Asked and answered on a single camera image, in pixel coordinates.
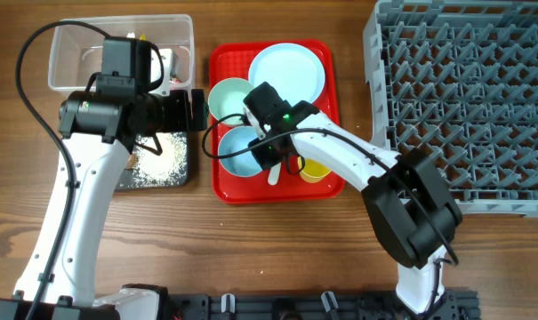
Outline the green bowl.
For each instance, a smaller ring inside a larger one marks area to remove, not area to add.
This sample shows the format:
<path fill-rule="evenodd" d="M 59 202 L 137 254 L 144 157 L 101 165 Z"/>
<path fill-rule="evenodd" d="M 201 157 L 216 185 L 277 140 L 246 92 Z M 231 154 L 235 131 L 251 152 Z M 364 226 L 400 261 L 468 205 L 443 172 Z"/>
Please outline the green bowl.
<path fill-rule="evenodd" d="M 220 120 L 231 114 L 244 114 L 244 98 L 253 89 L 248 81 L 231 77 L 217 83 L 210 91 L 208 105 L 210 114 Z"/>

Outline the brown food ball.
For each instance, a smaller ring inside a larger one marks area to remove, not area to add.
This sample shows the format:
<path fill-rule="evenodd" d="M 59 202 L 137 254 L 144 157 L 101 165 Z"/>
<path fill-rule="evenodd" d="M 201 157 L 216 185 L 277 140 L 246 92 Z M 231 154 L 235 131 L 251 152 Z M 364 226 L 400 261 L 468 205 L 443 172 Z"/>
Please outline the brown food ball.
<path fill-rule="evenodd" d="M 138 162 L 137 155 L 132 153 L 128 158 L 128 161 L 127 161 L 125 169 L 126 170 L 132 170 L 134 168 L 134 166 L 137 164 L 137 162 Z"/>

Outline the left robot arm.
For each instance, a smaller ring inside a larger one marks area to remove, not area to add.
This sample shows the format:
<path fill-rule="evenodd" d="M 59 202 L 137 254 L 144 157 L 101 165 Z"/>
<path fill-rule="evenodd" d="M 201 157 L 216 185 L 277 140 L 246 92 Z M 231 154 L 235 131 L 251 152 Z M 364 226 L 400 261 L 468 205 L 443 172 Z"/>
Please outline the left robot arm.
<path fill-rule="evenodd" d="M 40 236 L 12 297 L 0 298 L 0 319 L 170 318 L 173 303 L 163 286 L 127 284 L 97 297 L 97 254 L 137 137 L 201 131 L 207 118 L 199 89 L 167 97 L 72 92 L 60 108 L 60 169 Z"/>

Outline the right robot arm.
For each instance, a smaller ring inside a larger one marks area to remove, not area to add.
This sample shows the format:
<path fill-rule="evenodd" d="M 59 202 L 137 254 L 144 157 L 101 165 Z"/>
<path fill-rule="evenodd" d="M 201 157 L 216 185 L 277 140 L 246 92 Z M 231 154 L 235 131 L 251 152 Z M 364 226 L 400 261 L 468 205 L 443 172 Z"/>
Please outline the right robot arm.
<path fill-rule="evenodd" d="M 262 166 L 290 154 L 314 160 L 361 193 L 373 231 L 397 263 L 396 295 L 415 316 L 431 316 L 442 299 L 442 266 L 457 265 L 450 243 L 462 223 L 438 168 L 421 150 L 404 155 L 345 131 L 306 101 L 292 107 L 245 101 L 260 138 L 251 142 Z"/>

